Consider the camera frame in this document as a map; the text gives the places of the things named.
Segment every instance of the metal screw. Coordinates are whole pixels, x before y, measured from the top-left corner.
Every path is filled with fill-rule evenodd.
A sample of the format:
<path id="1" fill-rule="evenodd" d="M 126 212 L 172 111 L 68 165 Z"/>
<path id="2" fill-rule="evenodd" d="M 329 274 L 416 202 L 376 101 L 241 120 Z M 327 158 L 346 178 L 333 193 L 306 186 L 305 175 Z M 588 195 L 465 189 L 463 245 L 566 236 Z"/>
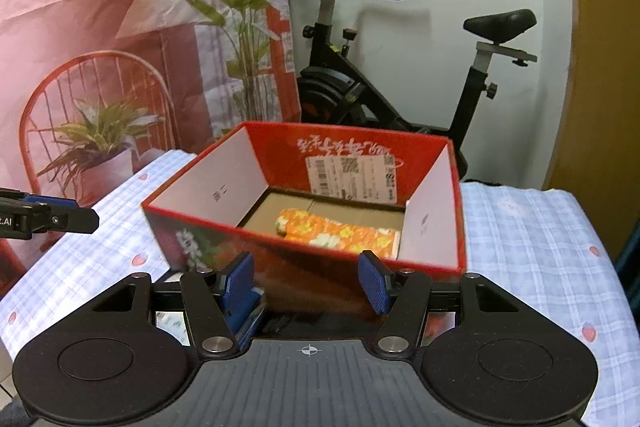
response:
<path id="1" fill-rule="evenodd" d="M 409 347 L 409 341 L 402 337 L 383 337 L 378 341 L 378 347 L 387 353 L 401 353 Z"/>
<path id="2" fill-rule="evenodd" d="M 202 349 L 211 353 L 224 353 L 234 347 L 234 341 L 226 337 L 209 337 L 202 341 Z"/>

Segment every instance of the exercise bike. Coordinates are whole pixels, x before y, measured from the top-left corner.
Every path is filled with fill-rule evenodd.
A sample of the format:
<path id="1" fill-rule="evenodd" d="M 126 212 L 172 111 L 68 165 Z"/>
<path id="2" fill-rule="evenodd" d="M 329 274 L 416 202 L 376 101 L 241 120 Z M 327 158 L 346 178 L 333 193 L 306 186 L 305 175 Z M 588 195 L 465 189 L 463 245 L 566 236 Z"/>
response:
<path id="1" fill-rule="evenodd" d="M 358 32 L 350 28 L 342 31 L 341 49 L 331 44 L 332 19 L 335 0 L 320 0 L 318 20 L 305 26 L 304 38 L 312 39 L 309 65 L 298 78 L 298 92 L 302 106 L 302 121 L 306 123 L 339 124 L 374 127 L 389 130 L 420 132 L 449 137 L 453 142 L 460 178 L 468 165 L 460 147 L 473 119 L 482 93 L 491 100 L 498 86 L 486 84 L 489 64 L 494 54 L 513 58 L 520 67 L 537 62 L 535 55 L 504 47 L 536 25 L 535 14 L 528 9 L 467 19 L 463 28 L 490 42 L 476 44 L 476 59 L 469 69 L 465 86 L 458 100 L 451 126 L 441 128 L 406 121 L 369 79 L 348 59 L 349 48 Z M 368 118 L 364 108 L 373 115 Z"/>

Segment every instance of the white wall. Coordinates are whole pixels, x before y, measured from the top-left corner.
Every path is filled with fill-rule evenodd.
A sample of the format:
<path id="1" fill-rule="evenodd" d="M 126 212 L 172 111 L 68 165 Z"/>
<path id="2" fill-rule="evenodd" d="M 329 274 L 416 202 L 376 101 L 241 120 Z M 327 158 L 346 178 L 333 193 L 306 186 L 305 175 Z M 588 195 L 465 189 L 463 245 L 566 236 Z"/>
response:
<path id="1" fill-rule="evenodd" d="M 542 187 L 556 143 L 571 60 L 573 0 L 543 0 L 542 60 L 523 187 Z"/>
<path id="2" fill-rule="evenodd" d="M 532 9 L 542 20 L 543 0 L 338 0 L 334 43 L 341 44 L 344 26 L 358 29 L 350 58 L 398 111 L 408 120 L 449 126 L 477 40 L 462 29 L 464 19 L 520 8 Z M 317 10 L 318 0 L 291 0 L 298 70 L 308 63 L 310 49 L 302 28 L 314 22 Z M 542 35 L 538 24 L 511 45 L 538 55 Z M 537 93 L 543 67 L 542 58 L 529 68 L 494 58 L 490 81 L 498 84 L 498 95 L 494 101 L 481 99 L 463 145 L 468 177 L 522 183 L 541 114 Z"/>

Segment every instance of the crosshair symbol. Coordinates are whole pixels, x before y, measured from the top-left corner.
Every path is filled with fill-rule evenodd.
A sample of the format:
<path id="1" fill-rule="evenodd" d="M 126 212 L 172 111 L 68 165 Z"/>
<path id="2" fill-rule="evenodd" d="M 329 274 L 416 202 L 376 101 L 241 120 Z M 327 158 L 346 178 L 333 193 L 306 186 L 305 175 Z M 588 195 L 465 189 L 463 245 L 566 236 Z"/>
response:
<path id="1" fill-rule="evenodd" d="M 316 354 L 318 351 L 322 351 L 322 349 L 318 349 L 317 347 L 314 347 L 311 344 L 309 344 L 308 346 L 305 346 L 302 349 L 299 349 L 298 351 L 302 351 L 306 356 L 310 357 L 311 355 Z"/>

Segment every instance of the open cardboard box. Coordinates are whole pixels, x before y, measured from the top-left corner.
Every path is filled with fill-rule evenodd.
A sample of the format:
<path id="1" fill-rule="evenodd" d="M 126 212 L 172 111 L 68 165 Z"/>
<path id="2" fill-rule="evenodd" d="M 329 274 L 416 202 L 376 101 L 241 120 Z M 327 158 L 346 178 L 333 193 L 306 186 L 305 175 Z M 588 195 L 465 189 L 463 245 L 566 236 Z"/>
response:
<path id="1" fill-rule="evenodd" d="M 247 250 L 271 307 L 369 316 L 357 254 L 280 237 L 278 214 L 300 208 L 341 223 L 399 230 L 397 259 L 385 264 L 450 279 L 465 270 L 453 158 L 443 137 L 248 122 L 142 206 L 173 269 L 220 269 Z"/>

